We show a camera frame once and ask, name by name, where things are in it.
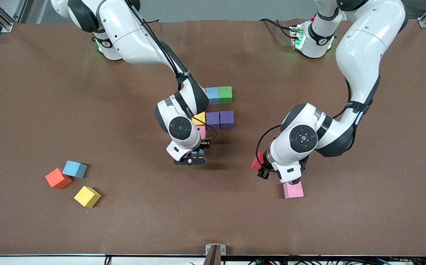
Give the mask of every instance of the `gray floor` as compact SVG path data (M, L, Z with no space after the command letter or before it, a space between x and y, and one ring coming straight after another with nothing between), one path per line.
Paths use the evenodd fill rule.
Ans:
M403 0L408 17L416 19L426 11L426 0ZM179 22L184 20L290 20L309 18L316 12L311 0L144 0L141 14L146 20ZM62 24L49 0L34 0L26 22Z

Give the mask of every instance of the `brown table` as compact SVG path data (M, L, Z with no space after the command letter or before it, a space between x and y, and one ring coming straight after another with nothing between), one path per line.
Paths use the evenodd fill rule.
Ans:
M307 59L263 22L152 27L203 87L233 86L209 111L235 111L235 128L208 165L175 166L154 118L176 90L167 67L104 59L75 25L14 25L0 40L0 254L426 255L426 29L410 21L384 55L352 150L313 153L305 197L285 200L249 168L255 146L295 104L341 110L335 46ZM66 160L86 177L54 190L45 175ZM103 195L95 208L73 199L84 185Z

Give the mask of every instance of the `cube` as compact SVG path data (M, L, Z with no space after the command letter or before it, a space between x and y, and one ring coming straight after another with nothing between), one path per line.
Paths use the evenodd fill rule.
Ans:
M233 103L233 88L230 86L220 86L220 104Z
M234 111L220 111L220 128L234 128Z
M215 105L220 103L220 88L219 87L207 87L206 95L210 100L210 105Z
M63 189L72 182L70 176L64 175L59 168L56 168L51 173L47 174L45 178L50 184L50 187L57 188L58 190Z
M193 156L204 156L205 155L205 150L204 149L199 149L198 152L197 151L192 151L192 155Z
M295 185L290 183L283 183L283 190L285 191L285 198L299 198L304 197L303 187L301 181Z
M94 204L102 197L93 188L83 186L81 190L75 195L74 199L82 206L92 208Z
M262 165L264 164L264 152L259 152L257 154L257 156L259 157L259 161L262 163ZM259 162L257 161L257 157L254 156L254 161L252 162L251 168L255 171L259 171L262 166L259 164Z
M63 174L82 179L84 177L85 170L87 170L86 165L68 160L63 169Z
M220 129L220 113L219 112L207 112L206 113L206 124L209 126Z
M200 121L202 121L202 122L204 122L204 123L206 123L206 120L205 120L205 112L203 111L202 113L198 113L197 115L195 115L194 116L195 118L197 118L197 119L199 119ZM199 122L199 121L197 121L196 119L194 119L194 118L192 118L192 122L193 122L193 124L195 124L196 126L205 126L205 124L204 123L201 123L201 122Z
M200 133L200 138L202 140L206 139L206 127L205 126L198 126L197 129L198 129L198 132Z

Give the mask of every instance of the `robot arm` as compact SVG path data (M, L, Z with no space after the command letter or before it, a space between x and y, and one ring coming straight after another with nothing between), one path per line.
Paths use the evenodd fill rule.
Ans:
M296 184L314 149L323 156L339 156L351 145L378 87L381 57L406 19L400 0L361 0L357 6L349 11L354 24L336 51L337 65L351 91L342 118L337 121L309 103L295 106L283 120L280 135L268 146L259 176L267 178L266 171L273 170L282 183Z
M191 120L206 110L208 96L171 48L150 31L138 12L139 1L52 0L52 5L82 30L92 32L108 59L124 59L130 64L164 64L175 73L179 89L157 104L155 114L161 128L172 139L167 151L176 161L201 144L208 146L208 142L201 142L200 133ZM204 163L203 158L197 164Z

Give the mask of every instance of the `yellow cube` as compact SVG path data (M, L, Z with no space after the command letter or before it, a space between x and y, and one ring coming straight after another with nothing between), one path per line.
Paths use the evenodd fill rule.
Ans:
M82 204L82 206L92 208L101 196L102 195L100 195L97 191L94 191L93 188L83 186L75 195L74 199Z
M192 118L193 124L205 126L206 118L205 118L205 112L204 111L202 113L198 113L194 117L197 118L197 119L199 119L199 120L201 120L203 123L201 123L201 122L197 121L196 119Z

